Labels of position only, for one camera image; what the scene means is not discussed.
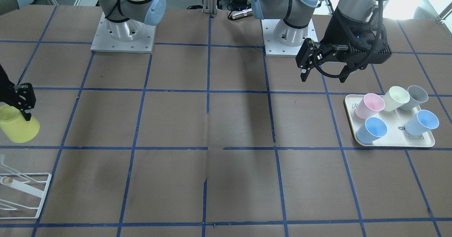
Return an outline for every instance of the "light blue cup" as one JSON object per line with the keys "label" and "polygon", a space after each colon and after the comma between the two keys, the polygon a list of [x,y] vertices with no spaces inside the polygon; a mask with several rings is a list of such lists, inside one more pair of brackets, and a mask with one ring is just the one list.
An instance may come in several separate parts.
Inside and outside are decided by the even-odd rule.
{"label": "light blue cup", "polygon": [[388,128],[384,121],[376,117],[366,119],[363,126],[356,131],[356,139],[363,144],[370,144],[376,139],[384,137]]}
{"label": "light blue cup", "polygon": [[420,136],[439,126],[438,117],[431,111],[420,110],[406,124],[405,130],[412,136]]}

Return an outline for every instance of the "floor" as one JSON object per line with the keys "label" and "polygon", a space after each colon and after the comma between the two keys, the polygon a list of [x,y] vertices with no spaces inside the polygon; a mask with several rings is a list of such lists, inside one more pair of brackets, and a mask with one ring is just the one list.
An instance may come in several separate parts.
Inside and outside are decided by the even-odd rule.
{"label": "floor", "polygon": [[[167,10],[152,55],[94,53],[101,12],[0,17],[1,63],[33,84],[41,123],[25,144],[0,134],[0,153],[53,174],[41,216],[0,220],[0,236],[452,236],[443,25],[386,19],[387,62],[344,84],[316,71],[302,83],[293,58],[264,56],[258,20]],[[329,16],[313,19],[322,38]],[[412,84],[439,117],[434,147],[358,145],[345,96]]]}

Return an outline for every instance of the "white tray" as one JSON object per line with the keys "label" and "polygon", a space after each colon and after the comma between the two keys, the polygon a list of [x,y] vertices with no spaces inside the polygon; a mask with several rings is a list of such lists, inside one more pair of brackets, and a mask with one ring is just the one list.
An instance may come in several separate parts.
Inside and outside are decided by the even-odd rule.
{"label": "white tray", "polygon": [[356,131],[363,126],[363,119],[358,118],[355,109],[363,99],[364,95],[347,95],[344,100],[345,111],[349,118],[350,127],[356,142],[366,147],[432,147],[435,145],[435,138],[431,131],[420,136],[412,136],[405,131],[405,123],[407,123],[419,110],[420,107],[413,108],[411,111],[402,111],[396,109],[392,112],[381,111],[374,115],[384,121],[388,127],[388,133],[372,144],[362,144],[355,136]]}

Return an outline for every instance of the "grid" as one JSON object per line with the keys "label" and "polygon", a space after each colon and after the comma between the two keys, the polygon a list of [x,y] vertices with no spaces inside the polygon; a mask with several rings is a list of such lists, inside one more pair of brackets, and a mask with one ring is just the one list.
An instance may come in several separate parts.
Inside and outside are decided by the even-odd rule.
{"label": "grid", "polygon": [[[34,51],[31,54],[31,57],[24,68],[23,73],[21,74],[18,82],[20,83],[22,79],[24,79],[25,75],[27,74],[27,71],[29,70],[29,67],[39,49],[39,47],[43,44],[77,44],[77,45],[90,45],[90,42],[55,42],[55,41],[44,41],[44,36],[46,34],[47,29],[49,28],[50,23],[52,22],[52,19],[55,15],[55,12],[60,7],[55,7],[50,15],[50,18],[47,21],[47,24],[39,38],[38,41],[22,41],[22,40],[0,40],[0,43],[35,43],[37,44]],[[84,72],[83,80],[80,85],[80,87],[35,87],[36,90],[69,90],[69,91],[75,91],[77,92],[77,99],[75,100],[75,103],[73,105],[66,129],[64,131],[63,139],[61,141],[60,146],[39,146],[39,145],[25,145],[25,146],[18,146],[18,145],[0,145],[0,149],[36,149],[36,150],[58,150],[58,154],[56,156],[56,160],[52,169],[52,175],[54,176],[52,179],[52,183],[50,184],[50,194],[52,193],[52,185],[53,180],[55,179],[55,173],[57,172],[58,164],[61,158],[61,154],[63,150],[126,150],[130,151],[130,164],[127,170],[127,177],[125,182],[125,190],[123,194],[123,200],[121,205],[121,212],[118,222],[114,223],[101,223],[101,224],[91,224],[91,223],[77,223],[77,224],[71,224],[71,223],[58,223],[58,224],[50,224],[50,223],[41,223],[41,216],[45,214],[45,206],[44,204],[44,212],[42,215],[35,221],[34,224],[29,223],[18,223],[18,224],[9,224],[7,221],[3,221],[0,224],[0,229],[13,229],[13,228],[20,228],[20,229],[32,229],[31,236],[35,237],[37,236],[37,232],[39,229],[49,229],[54,227],[112,227],[116,229],[116,236],[121,236],[121,233],[124,229],[130,228],[130,227],[197,227],[201,228],[201,236],[205,237],[208,236],[208,229],[210,227],[216,227],[216,226],[268,226],[268,225],[277,225],[277,226],[283,226],[284,227],[284,236],[288,237],[290,235],[295,236],[296,234],[291,234],[291,228],[289,226],[302,226],[302,225],[334,225],[334,224],[359,224],[359,228],[361,230],[362,236],[366,237],[368,234],[366,232],[367,224],[371,223],[400,223],[400,222],[429,222],[432,223],[434,226],[434,230],[438,236],[444,236],[441,234],[441,231],[438,226],[438,222],[443,221],[452,221],[452,215],[449,214],[447,217],[435,217],[434,216],[434,210],[430,207],[429,202],[427,200],[427,196],[424,192],[423,186],[421,185],[420,178],[418,177],[417,171],[415,169],[415,164],[413,163],[413,160],[411,158],[412,155],[410,155],[410,152],[412,151],[428,151],[428,152],[441,152],[441,151],[451,151],[451,146],[447,147],[434,147],[434,148],[428,148],[428,149],[402,149],[402,148],[367,148],[367,147],[359,147],[359,146],[345,146],[343,144],[343,138],[341,139],[341,132],[340,132],[340,125],[337,120],[338,116],[338,110],[334,108],[334,102],[332,100],[332,96],[341,96],[341,95],[347,95],[350,94],[349,92],[332,92],[329,91],[328,82],[326,79],[322,76],[321,81],[323,83],[324,92],[322,91],[272,91],[270,88],[270,80],[269,80],[269,74],[268,74],[268,67],[267,67],[267,60],[265,58],[265,50],[263,46],[254,45],[254,46],[235,46],[235,45],[220,45],[220,44],[212,44],[212,21],[215,19],[221,19],[222,17],[213,17],[210,16],[208,18],[208,43],[207,44],[190,44],[190,43],[179,43],[179,42],[159,42],[157,41],[156,47],[160,45],[166,45],[166,46],[186,46],[186,47],[207,47],[208,49],[208,59],[207,59],[207,87],[206,89],[150,89],[148,87],[149,85],[149,78],[150,78],[150,72],[152,70],[152,59],[153,55],[150,55],[148,65],[147,65],[147,71],[145,75],[145,81],[142,89],[137,88],[85,88],[85,82],[89,75],[89,71],[93,62],[93,59],[95,58],[97,53],[92,52],[88,65],[86,67],[86,70]],[[438,94],[437,90],[434,87],[434,84],[432,83],[432,80],[429,78],[428,73],[423,65],[423,62],[420,59],[420,56],[422,55],[452,55],[452,53],[437,53],[437,52],[417,52],[415,51],[415,48],[413,47],[412,43],[410,42],[410,39],[407,36],[407,33],[404,30],[404,27],[400,23],[400,21],[397,21],[406,41],[408,42],[411,52],[394,52],[394,55],[413,55],[418,64],[420,65],[423,74],[425,75],[425,78],[428,81],[428,84],[431,86],[431,89],[433,91],[433,94],[430,93],[430,97],[434,97],[438,99],[439,104],[441,105],[442,110],[445,113],[445,116],[448,121],[448,123],[445,123],[446,125],[452,124],[452,120],[450,118],[450,108],[448,109],[447,106],[443,103],[443,99],[447,99],[448,97],[452,97],[450,94]],[[212,90],[210,89],[210,76],[211,76],[211,50],[213,48],[250,48],[250,49],[259,49],[262,52],[262,60],[263,60],[263,69],[265,73],[265,86],[266,90]],[[377,68],[375,65],[371,65],[372,72],[375,76],[376,82],[378,84],[378,88],[381,93],[378,94],[384,94],[384,87],[381,83],[381,79],[378,76]],[[138,116],[136,120],[136,129],[133,136],[133,144],[131,147],[118,147],[118,146],[111,146],[111,147],[102,147],[102,146],[67,146],[66,145],[66,139],[68,137],[69,131],[71,129],[72,122],[74,120],[74,116],[76,114],[77,107],[79,105],[79,99],[82,98],[85,91],[125,91],[125,92],[141,92],[141,100],[140,100],[140,106],[138,111]],[[209,200],[209,178],[207,177],[203,181],[202,185],[202,221],[193,221],[193,222],[180,222],[180,223],[170,223],[170,222],[137,222],[137,223],[130,223],[124,221],[124,215],[126,213],[126,207],[127,207],[127,199],[129,196],[129,187],[131,184],[131,178],[132,173],[134,170],[134,159],[136,155],[137,150],[182,150],[182,151],[188,151],[188,150],[199,150],[199,151],[208,151],[211,146],[203,146],[203,147],[146,147],[146,146],[137,146],[137,141],[139,137],[139,131],[140,131],[140,124],[142,120],[142,114],[143,114],[143,108],[145,104],[146,96],[149,92],[168,92],[168,93],[195,93],[195,94],[205,94],[206,95],[206,114],[212,114],[211,113],[211,100],[210,97],[213,94],[266,94],[267,95],[267,101],[268,101],[268,116],[270,118],[270,126],[271,126],[271,134],[272,134],[272,140],[273,145],[272,146],[263,146],[263,147],[222,147],[221,150],[228,151],[228,150],[238,150],[241,152],[247,152],[250,150],[263,150],[263,151],[273,151],[274,152],[274,163],[276,166],[276,173],[277,173],[277,180],[278,180],[278,187],[279,187],[279,198],[280,198],[280,207],[281,207],[281,216],[282,220],[270,220],[270,221],[215,221],[210,222],[208,221],[208,200]],[[329,107],[329,110],[331,111],[331,119],[334,126],[334,133],[336,135],[336,139],[338,142],[338,146],[332,146],[332,147],[313,147],[313,146],[306,146],[306,147],[285,147],[281,144],[278,144],[278,129],[275,127],[275,118],[274,118],[274,108],[275,108],[275,101],[274,97],[278,94],[288,94],[288,95],[318,95],[318,96],[324,96],[327,100],[327,105]],[[322,219],[322,220],[288,220],[287,219],[287,209],[286,208],[286,201],[285,201],[285,195],[284,195],[284,176],[281,173],[281,163],[280,163],[280,155],[282,152],[285,151],[338,151],[340,152],[341,158],[343,160],[343,166],[345,167],[345,171],[347,174],[347,179],[349,182],[349,186],[352,192],[353,202],[354,206],[356,207],[356,214],[357,218],[355,219]],[[349,160],[350,155],[347,153],[348,151],[402,151],[405,153],[406,161],[410,165],[410,169],[413,173],[413,176],[415,178],[416,184],[421,192],[422,199],[425,203],[425,207],[428,210],[428,217],[417,217],[417,218],[365,218],[362,215],[362,209],[360,207],[359,198],[357,195],[357,191],[355,188],[355,182],[354,178],[352,178],[352,170],[349,166]]]}

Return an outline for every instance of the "paper cup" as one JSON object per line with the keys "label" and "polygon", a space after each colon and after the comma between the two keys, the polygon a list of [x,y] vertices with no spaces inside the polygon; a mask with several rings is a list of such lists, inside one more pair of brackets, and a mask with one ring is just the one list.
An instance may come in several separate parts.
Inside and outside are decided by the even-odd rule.
{"label": "paper cup", "polygon": [[384,108],[385,102],[379,95],[368,93],[358,104],[355,114],[361,119],[367,119],[382,111]]}
{"label": "paper cup", "polygon": [[371,117],[356,131],[356,139],[360,143],[370,144],[376,139],[384,137],[387,132],[388,128],[384,121],[376,117]]}
{"label": "paper cup", "polygon": [[401,110],[410,111],[428,100],[427,92],[419,86],[412,85],[407,89],[410,95],[410,101],[400,107]]}
{"label": "paper cup", "polygon": [[392,86],[383,97],[386,112],[393,111],[410,101],[410,94],[404,88]]}
{"label": "paper cup", "polygon": [[0,107],[0,129],[12,142],[28,142],[37,135],[39,128],[39,122],[34,116],[26,121],[18,109],[9,105]]}
{"label": "paper cup", "polygon": [[405,131],[412,136],[420,136],[438,126],[439,120],[434,113],[420,110],[405,124]]}

